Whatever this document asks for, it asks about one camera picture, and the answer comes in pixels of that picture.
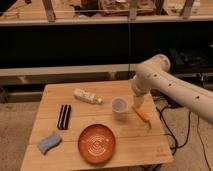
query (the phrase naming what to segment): orange plate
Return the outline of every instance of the orange plate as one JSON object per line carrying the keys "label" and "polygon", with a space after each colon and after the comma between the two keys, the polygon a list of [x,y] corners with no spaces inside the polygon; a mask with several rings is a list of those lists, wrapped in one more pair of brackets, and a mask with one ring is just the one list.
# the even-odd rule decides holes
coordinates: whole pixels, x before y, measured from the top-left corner
{"label": "orange plate", "polygon": [[78,149],[89,163],[102,163],[111,158],[115,149],[115,136],[104,125],[90,125],[78,139]]}

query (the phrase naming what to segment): floor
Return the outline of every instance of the floor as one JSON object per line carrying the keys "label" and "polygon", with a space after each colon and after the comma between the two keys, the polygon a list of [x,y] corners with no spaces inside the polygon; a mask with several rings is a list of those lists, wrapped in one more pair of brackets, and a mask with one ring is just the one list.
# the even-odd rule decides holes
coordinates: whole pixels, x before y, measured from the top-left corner
{"label": "floor", "polygon": [[[166,101],[157,101],[163,108]],[[0,171],[20,170],[25,148],[38,110],[39,102],[0,104]],[[166,109],[164,117],[169,127],[182,144],[187,133],[188,110],[185,108]],[[206,155],[213,169],[213,126],[200,120],[199,130],[205,145]],[[142,167],[120,168],[110,170],[144,170]],[[201,141],[197,134],[197,116],[191,115],[189,141],[174,156],[174,162],[164,164],[161,171],[208,171],[204,159]]]}

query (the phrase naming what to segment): white bottle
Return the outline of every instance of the white bottle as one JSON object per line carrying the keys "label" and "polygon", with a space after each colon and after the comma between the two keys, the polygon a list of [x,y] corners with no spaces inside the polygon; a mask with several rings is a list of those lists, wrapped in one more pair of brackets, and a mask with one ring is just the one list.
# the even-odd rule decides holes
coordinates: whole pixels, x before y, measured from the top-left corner
{"label": "white bottle", "polygon": [[74,90],[74,96],[75,98],[82,100],[87,103],[91,104],[102,104],[103,100],[100,97],[97,97],[95,93],[87,92],[85,90],[76,88]]}

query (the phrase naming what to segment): black wall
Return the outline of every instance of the black wall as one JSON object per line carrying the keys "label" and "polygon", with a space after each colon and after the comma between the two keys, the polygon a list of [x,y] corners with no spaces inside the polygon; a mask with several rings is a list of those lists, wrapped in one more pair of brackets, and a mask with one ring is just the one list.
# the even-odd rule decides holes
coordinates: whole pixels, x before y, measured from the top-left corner
{"label": "black wall", "polygon": [[141,62],[213,44],[213,22],[0,27],[0,68]]}

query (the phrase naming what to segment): bottle cap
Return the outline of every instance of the bottle cap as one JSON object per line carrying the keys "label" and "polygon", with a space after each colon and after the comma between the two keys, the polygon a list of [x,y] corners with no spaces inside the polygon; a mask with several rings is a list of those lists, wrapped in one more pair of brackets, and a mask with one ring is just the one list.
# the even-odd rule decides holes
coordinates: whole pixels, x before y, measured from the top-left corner
{"label": "bottle cap", "polygon": [[98,98],[98,104],[102,104],[103,100],[102,98]]}

